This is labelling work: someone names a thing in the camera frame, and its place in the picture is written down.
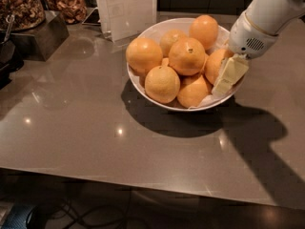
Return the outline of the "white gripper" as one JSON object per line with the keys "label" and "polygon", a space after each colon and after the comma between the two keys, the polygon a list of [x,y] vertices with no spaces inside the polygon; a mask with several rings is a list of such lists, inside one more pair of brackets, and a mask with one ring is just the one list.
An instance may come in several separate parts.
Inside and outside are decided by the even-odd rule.
{"label": "white gripper", "polygon": [[278,36],[266,33],[252,22],[245,11],[234,22],[224,47],[235,53],[222,60],[212,94],[225,95],[249,70],[249,61],[262,56],[277,40]]}

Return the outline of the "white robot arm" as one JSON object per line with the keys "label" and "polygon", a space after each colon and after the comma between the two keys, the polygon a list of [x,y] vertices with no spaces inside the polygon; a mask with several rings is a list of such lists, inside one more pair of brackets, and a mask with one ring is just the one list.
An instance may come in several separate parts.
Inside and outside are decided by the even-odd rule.
{"label": "white robot arm", "polygon": [[222,60],[212,95],[227,94],[249,70],[249,60],[262,56],[289,23],[304,15],[305,0],[253,0],[231,28],[228,49],[234,55]]}

